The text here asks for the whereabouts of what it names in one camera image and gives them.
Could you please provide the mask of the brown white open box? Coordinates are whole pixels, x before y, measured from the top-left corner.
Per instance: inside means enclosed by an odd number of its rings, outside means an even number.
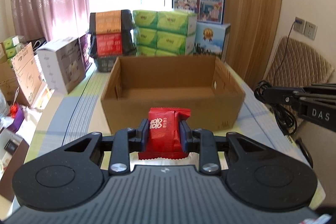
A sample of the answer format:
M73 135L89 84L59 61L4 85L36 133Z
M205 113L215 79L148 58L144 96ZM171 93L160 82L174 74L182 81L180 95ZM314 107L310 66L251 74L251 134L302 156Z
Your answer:
M12 202L14 192L12 179L15 172L23 165L29 145L21 136L1 128L1 196Z

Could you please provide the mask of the checkered tablecloth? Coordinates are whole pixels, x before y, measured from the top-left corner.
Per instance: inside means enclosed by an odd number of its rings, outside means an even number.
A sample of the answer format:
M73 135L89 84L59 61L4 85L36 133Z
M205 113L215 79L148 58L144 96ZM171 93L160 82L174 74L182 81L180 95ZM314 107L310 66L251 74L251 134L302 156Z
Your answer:
M291 137L284 136L272 113L235 71L231 74L245 92L244 102L231 131L236 131L302 162L307 162ZM83 135L98 131L110 135L100 97L108 73L91 67L86 78L67 96L54 93L37 124L25 161L52 151Z

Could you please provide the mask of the blue cow milk box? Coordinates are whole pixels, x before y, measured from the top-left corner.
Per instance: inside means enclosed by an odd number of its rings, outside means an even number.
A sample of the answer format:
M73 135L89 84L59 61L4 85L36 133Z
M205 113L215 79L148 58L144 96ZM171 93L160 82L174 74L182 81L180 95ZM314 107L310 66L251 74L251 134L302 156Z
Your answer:
M231 24L197 23L194 53L198 55L214 55L226 60L230 38Z

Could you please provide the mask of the green tissue packs left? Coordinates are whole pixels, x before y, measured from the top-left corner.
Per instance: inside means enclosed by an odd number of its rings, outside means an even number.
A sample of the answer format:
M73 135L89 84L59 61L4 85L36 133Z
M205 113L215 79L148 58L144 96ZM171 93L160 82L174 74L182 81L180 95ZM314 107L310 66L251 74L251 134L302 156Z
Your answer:
M13 65L11 63L11 59L26 46L25 37L20 35L12 36L4 40L2 43L7 55L7 62L9 66L12 67Z

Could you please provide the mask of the red candy packet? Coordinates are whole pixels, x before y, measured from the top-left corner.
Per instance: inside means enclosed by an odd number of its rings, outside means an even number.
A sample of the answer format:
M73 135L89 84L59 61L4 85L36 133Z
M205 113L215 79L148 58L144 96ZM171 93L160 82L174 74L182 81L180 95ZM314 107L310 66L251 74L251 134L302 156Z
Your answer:
M153 107L150 109L149 135L146 150L138 154L140 160L164 158L180 160L187 158L183 152L179 122L187 120L191 115L190 109L176 107Z

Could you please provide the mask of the open kraft cardboard box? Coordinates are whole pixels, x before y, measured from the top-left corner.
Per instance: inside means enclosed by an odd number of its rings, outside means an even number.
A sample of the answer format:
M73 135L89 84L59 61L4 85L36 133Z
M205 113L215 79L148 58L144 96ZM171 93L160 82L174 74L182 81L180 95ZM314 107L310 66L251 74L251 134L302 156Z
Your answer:
M46 84L35 60L33 47L29 43L12 59L11 64L1 64L1 92L7 102L31 108L41 105L40 100Z

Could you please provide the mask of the wall power socket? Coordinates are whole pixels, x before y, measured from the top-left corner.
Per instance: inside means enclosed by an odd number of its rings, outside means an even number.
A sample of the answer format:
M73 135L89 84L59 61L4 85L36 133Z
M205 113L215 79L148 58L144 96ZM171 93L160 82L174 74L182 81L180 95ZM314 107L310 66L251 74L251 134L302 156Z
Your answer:
M305 28L305 20L296 17L296 18L295 18L295 21L294 21L294 27L293 27L293 30L294 30L295 32L298 32L299 34L303 34L303 32L304 32L304 28Z

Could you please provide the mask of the green tissue pack stack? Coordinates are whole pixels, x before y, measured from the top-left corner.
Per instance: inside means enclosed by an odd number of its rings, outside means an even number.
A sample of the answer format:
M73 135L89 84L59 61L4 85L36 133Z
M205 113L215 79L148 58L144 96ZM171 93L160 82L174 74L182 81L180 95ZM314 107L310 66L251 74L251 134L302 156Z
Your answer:
M138 56L190 55L195 47L197 15L182 10L134 10Z

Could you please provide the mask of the orange black noodle bowl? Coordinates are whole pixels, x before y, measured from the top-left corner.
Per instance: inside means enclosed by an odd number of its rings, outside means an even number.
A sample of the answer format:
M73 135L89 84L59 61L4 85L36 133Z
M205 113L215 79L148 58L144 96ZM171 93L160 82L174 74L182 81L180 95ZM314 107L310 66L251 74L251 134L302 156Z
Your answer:
M130 10L93 12L89 17L89 33L95 35L115 34L134 28Z

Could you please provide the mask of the red black noodle bowl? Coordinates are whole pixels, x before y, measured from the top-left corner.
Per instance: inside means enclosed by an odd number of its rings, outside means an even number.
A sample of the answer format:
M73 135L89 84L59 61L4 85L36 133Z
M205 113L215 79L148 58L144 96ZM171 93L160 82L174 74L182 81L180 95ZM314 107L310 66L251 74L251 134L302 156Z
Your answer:
M92 58L133 55L136 47L130 31L113 34L91 34L89 55Z

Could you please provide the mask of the brown quilted chair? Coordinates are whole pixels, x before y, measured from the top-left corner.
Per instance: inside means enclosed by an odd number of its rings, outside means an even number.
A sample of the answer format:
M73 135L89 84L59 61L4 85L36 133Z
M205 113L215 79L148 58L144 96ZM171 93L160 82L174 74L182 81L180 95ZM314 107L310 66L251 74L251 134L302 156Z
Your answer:
M335 69L310 45L284 36L279 42L265 81L273 86L305 87L328 84Z

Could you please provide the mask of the purple gift box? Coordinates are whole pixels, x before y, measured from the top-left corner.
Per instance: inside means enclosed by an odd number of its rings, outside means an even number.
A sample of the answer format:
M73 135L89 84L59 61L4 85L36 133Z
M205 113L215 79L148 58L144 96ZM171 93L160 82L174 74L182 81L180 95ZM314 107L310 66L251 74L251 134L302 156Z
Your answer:
M85 71L87 71L89 67L91 66L91 61L90 61L90 56L89 56L90 36L87 33L79 37L79 46L80 46L80 51L82 54L82 61L83 61L84 69Z

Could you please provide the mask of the white appliance box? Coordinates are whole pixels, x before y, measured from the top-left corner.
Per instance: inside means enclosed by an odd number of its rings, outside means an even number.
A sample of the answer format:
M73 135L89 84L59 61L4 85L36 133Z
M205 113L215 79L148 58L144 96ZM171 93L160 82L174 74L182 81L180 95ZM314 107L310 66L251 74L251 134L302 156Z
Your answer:
M49 88L69 94L85 78L79 39L51 40L37 49L41 68Z

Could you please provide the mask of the brown cardboard box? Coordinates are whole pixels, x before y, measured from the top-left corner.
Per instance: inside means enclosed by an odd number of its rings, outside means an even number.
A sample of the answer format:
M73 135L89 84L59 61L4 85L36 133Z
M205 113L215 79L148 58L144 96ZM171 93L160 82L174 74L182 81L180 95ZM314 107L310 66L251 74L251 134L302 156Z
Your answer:
M137 127L153 107L190 109L191 128L232 128L245 92L218 57L118 57L101 95L111 133Z

